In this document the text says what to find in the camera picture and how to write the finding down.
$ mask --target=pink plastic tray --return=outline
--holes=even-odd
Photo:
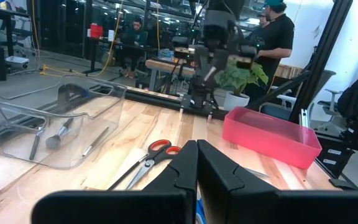
[[[301,169],[321,152],[312,129],[242,107],[226,115],[223,138]]]

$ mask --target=potted plant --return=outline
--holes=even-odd
[[[242,94],[246,86],[254,83],[258,86],[266,85],[269,78],[266,76],[262,66],[254,63],[250,70],[237,68],[236,60],[229,60],[225,71],[215,75],[216,83],[221,88],[231,88],[233,91],[226,93],[223,108],[226,111],[233,110],[237,106],[247,106],[249,97]]]

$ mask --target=white flower pot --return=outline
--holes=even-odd
[[[240,96],[234,96],[232,91],[226,92],[223,109],[226,111],[231,111],[237,106],[247,106],[249,102],[249,96],[245,94],[240,94]]]

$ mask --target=metal tool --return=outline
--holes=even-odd
[[[149,154],[145,158],[143,166],[140,168],[140,171],[135,175],[131,180],[127,189],[131,189],[138,181],[152,168],[154,165],[164,161],[165,159],[173,159],[179,152],[181,148],[178,146],[172,146],[172,143],[169,140],[158,140],[153,142],[149,148]]]
[[[73,118],[68,119],[57,134],[46,140],[45,144],[49,149],[58,149],[60,147],[60,142],[62,141],[60,138],[68,133],[68,129],[73,123],[73,120]]]
[[[254,174],[255,176],[259,176],[259,177],[264,177],[264,178],[269,178],[268,175],[266,174],[263,174],[263,173],[260,173],[260,172],[257,172],[257,171],[254,171],[252,169],[247,169],[245,167],[243,167],[246,171],[250,172],[251,174]]]
[[[90,151],[99,143],[100,139],[107,133],[108,130],[109,127],[107,127],[102,133],[100,133],[100,135],[92,142],[92,144],[85,149],[84,153],[82,154],[82,157],[85,157],[90,153]]]
[[[31,152],[30,152],[29,159],[31,161],[35,157],[35,153],[37,152],[37,149],[38,149],[38,143],[40,142],[40,137],[41,137],[41,134],[43,133],[43,131],[44,131],[44,129],[42,128],[42,126],[39,126],[37,134],[35,135],[34,143],[32,144]]]
[[[117,181],[115,181],[115,183],[112,184],[112,186],[110,186],[107,191],[110,191],[112,189],[115,189],[119,183],[121,183],[122,180],[125,179],[125,177],[127,177],[145,158],[147,157],[147,155],[145,155],[144,157],[142,157],[141,159],[139,159],[139,161],[137,161],[134,165],[131,166],[131,168],[129,168],[124,175],[122,175]]]

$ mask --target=teal cap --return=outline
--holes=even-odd
[[[277,6],[283,2],[284,0],[265,0],[265,6]]]

